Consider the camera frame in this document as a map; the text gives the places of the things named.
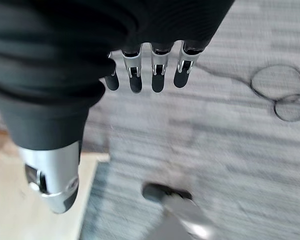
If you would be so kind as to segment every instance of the floor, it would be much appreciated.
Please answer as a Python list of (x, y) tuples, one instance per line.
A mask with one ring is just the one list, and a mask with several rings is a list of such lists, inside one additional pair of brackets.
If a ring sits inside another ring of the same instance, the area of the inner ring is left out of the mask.
[[(248, 82), (268, 63), (300, 68), (300, 0), (237, 0), (182, 89), (173, 86), (179, 47), (160, 94), (147, 44), (140, 94), (114, 53), (120, 88), (91, 109), (84, 136), (87, 150), (109, 151), (111, 161), (98, 165), (80, 239), (144, 239), (162, 209), (141, 188), (156, 181), (191, 190), (218, 239), (300, 240), (300, 121), (281, 121), (242, 82), (202, 70)], [(273, 97), (300, 91), (285, 68), (263, 78)]]
[(0, 131), (0, 240), (77, 240), (96, 168), (108, 160), (107, 153), (83, 153), (76, 201), (66, 213), (54, 214), (29, 188), (17, 147)]

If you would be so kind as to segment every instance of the gray carpet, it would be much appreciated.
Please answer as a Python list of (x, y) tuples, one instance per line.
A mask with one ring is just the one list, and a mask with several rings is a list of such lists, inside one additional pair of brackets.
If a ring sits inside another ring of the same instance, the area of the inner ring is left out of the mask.
[[(109, 151), (111, 162), (97, 169), (80, 238), (142, 240), (162, 209), (141, 187), (158, 181), (191, 190), (220, 240), (300, 240), (300, 121), (279, 120), (245, 84), (200, 68), (245, 81), (268, 63), (300, 68), (300, 0), (237, 0), (182, 89), (173, 86), (179, 47), (160, 94), (147, 44), (140, 94), (114, 53), (119, 90), (92, 108), (84, 136), (86, 149)], [(300, 91), (283, 68), (260, 78), (274, 97)]]

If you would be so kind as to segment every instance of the robotic finger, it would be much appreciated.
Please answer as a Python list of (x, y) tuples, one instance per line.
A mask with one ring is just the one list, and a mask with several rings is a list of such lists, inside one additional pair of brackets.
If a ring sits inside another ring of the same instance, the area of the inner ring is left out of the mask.
[(151, 43), (152, 89), (156, 93), (164, 89), (169, 53), (173, 45), (174, 42)]
[[(112, 58), (112, 52), (109, 53), (108, 58)], [(110, 76), (105, 76), (105, 84), (106, 86), (112, 90), (115, 91), (119, 88), (119, 80), (116, 73), (116, 70), (113, 71), (113, 73)]]
[(135, 94), (140, 93), (142, 89), (141, 50), (142, 44), (132, 47), (127, 46), (122, 49), (123, 61), (129, 76), (130, 88)]
[(187, 84), (194, 64), (208, 44), (209, 41), (182, 41), (173, 79), (173, 83), (177, 88), (183, 88)]

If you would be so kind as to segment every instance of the light wooden floor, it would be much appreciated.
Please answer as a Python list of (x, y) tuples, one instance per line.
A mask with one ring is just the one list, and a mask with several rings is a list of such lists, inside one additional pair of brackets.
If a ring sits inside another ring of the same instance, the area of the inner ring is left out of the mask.
[(83, 153), (76, 201), (66, 213), (54, 214), (29, 188), (17, 148), (0, 132), (0, 240), (78, 239), (98, 162), (108, 160), (106, 153)]

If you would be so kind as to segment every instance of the metal leg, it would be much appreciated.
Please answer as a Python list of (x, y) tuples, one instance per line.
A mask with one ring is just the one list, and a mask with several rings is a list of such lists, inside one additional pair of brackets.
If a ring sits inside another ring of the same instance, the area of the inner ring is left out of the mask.
[(214, 240), (216, 228), (192, 201), (186, 190), (149, 183), (142, 195), (164, 207), (162, 223), (155, 227), (146, 240)]

